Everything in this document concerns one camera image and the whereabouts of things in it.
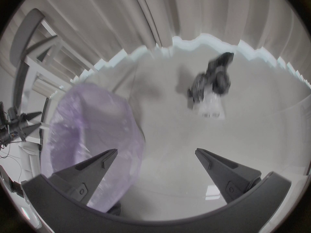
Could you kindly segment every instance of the curtain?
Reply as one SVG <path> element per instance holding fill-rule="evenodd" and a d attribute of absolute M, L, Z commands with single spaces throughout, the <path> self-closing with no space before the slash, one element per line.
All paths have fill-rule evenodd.
<path fill-rule="evenodd" d="M 309 34 L 286 0 L 25 0 L 0 42 L 0 64 L 11 75 L 10 44 L 33 8 L 92 64 L 109 61 L 121 49 L 129 54 L 141 45 L 169 47 L 173 36 L 192 40 L 208 33 L 232 45 L 243 40 L 253 49 L 264 47 L 311 80 Z M 41 27 L 34 41 L 44 37 Z M 64 79 L 88 70 L 66 51 L 52 67 Z"/>

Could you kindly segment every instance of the beige curtain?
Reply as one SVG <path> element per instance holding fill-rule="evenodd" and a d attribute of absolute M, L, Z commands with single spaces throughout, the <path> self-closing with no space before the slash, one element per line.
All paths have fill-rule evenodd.
<path fill-rule="evenodd" d="M 33 8 L 92 64 L 109 61 L 121 49 L 169 47 L 173 36 L 192 40 L 208 33 L 233 45 L 243 40 L 254 49 L 264 47 L 311 80 L 309 35 L 285 0 L 26 0 L 0 42 L 0 65 L 11 75 L 10 44 Z M 34 41 L 47 36 L 41 27 Z M 52 66 L 64 79 L 88 70 L 67 52 Z"/>

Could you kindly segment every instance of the glossy tile floor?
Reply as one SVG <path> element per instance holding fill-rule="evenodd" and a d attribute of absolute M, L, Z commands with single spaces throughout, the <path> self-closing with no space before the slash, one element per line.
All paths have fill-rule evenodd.
<path fill-rule="evenodd" d="M 174 46 L 137 61 L 125 57 L 88 79 L 129 100 L 146 139 L 140 177 L 121 200 L 123 216 L 174 220 L 224 206 L 196 148 L 258 169 L 262 178 L 276 171 L 292 181 L 262 232 L 274 227 L 301 193 L 311 160 L 309 87 L 287 67 L 272 67 L 260 57 L 247 60 L 238 49 L 228 68 L 231 88 L 222 98 L 226 119 L 199 117 L 186 92 L 218 54 L 204 44 L 192 51 Z"/>

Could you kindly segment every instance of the translucent purple bag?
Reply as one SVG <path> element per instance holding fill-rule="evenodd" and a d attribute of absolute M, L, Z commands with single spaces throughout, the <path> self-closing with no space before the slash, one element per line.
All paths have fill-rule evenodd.
<path fill-rule="evenodd" d="M 59 102 L 41 152 L 41 171 L 52 173 L 109 149 L 118 155 L 88 202 L 107 212 L 138 177 L 145 141 L 128 102 L 95 84 L 73 87 Z"/>

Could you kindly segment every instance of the plastic bag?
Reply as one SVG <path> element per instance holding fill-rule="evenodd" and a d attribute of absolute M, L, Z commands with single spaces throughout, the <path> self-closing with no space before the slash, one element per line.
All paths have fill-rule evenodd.
<path fill-rule="evenodd" d="M 225 112 L 221 104 L 220 95 L 212 91 L 211 86 L 204 88 L 204 99 L 193 104 L 192 111 L 206 118 L 224 120 Z"/>
<path fill-rule="evenodd" d="M 118 155 L 87 206 L 107 212 L 138 177 L 145 141 L 128 102 L 95 84 L 79 84 L 59 102 L 41 152 L 41 171 L 52 173 L 109 149 Z"/>

